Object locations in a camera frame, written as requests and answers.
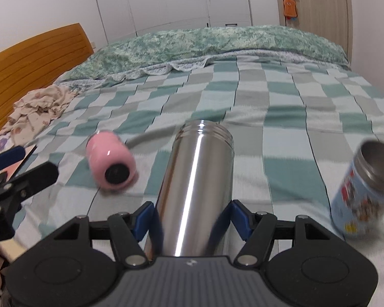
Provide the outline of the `tall stainless steel cup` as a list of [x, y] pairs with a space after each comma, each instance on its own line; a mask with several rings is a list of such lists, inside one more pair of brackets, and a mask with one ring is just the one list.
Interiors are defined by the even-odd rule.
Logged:
[[176, 134], [145, 253], [215, 256], [224, 250], [232, 199], [234, 141], [210, 120], [192, 120]]

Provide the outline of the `blue cartoon sticker steel cup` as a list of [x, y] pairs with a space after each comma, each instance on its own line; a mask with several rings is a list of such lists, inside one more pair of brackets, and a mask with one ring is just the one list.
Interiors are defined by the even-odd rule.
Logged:
[[384, 218], [384, 142], [360, 144], [331, 203], [331, 218], [349, 238], [378, 227]]

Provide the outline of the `pink flat card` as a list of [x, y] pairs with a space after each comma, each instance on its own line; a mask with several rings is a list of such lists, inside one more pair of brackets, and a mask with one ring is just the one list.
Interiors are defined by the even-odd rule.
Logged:
[[21, 167], [27, 162], [27, 160], [31, 157], [32, 153], [37, 148], [36, 145], [29, 146], [25, 148], [25, 156], [21, 161], [13, 163], [7, 168], [1, 170], [0, 172], [0, 187], [3, 187], [7, 181], [13, 178], [21, 169]]

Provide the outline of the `beige floral crumpled cloth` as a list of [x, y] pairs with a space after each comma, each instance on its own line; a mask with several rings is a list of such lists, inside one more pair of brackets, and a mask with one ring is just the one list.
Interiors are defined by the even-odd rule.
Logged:
[[25, 146], [59, 118], [78, 92], [60, 85], [32, 90], [13, 104], [13, 112], [0, 130], [0, 153]]

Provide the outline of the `orange wooden headboard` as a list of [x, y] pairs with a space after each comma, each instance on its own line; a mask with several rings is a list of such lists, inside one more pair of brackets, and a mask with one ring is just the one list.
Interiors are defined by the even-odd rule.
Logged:
[[0, 130], [13, 104], [27, 92], [53, 84], [92, 54], [79, 23], [49, 30], [0, 52]]

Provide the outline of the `checkered green grey bed sheet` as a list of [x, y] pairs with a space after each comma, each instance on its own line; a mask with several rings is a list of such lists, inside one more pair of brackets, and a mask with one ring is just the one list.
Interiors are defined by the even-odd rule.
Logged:
[[[364, 78], [335, 64], [244, 52], [187, 71], [56, 85], [78, 95], [35, 139], [27, 171], [49, 161], [59, 177], [18, 219], [26, 251], [6, 276], [14, 306], [384, 306], [384, 218], [357, 238], [331, 218], [360, 144], [384, 142], [384, 97]], [[147, 201], [155, 218], [176, 134], [192, 120], [219, 123], [234, 141], [223, 253], [145, 253], [145, 267], [124, 268], [107, 218]], [[136, 175], [123, 189], [104, 190], [92, 177], [86, 144], [99, 130], [134, 156]], [[231, 221], [233, 200], [278, 219], [261, 267], [234, 265], [245, 242]], [[138, 243], [144, 252], [148, 237]]]

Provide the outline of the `green floral quilt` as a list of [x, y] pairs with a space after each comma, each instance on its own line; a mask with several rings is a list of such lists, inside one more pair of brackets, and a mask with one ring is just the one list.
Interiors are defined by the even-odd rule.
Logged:
[[133, 79], [164, 70], [187, 71], [221, 55], [253, 51], [282, 55], [285, 60], [319, 61], [348, 68], [343, 48], [328, 39], [291, 27], [247, 27], [162, 30], [114, 42], [58, 78], [58, 82]]

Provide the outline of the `white wardrobe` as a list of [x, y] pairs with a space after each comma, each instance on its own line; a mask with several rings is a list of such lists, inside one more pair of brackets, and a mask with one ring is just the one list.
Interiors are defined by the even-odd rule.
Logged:
[[249, 0], [96, 0], [107, 42], [147, 32], [249, 26]]

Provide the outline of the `beige wooden door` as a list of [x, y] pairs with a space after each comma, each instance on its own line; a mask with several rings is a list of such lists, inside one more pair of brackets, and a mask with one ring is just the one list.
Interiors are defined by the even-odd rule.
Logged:
[[352, 0], [294, 0], [297, 17], [284, 16], [284, 0], [278, 0], [280, 24], [312, 32], [340, 46], [352, 59]]

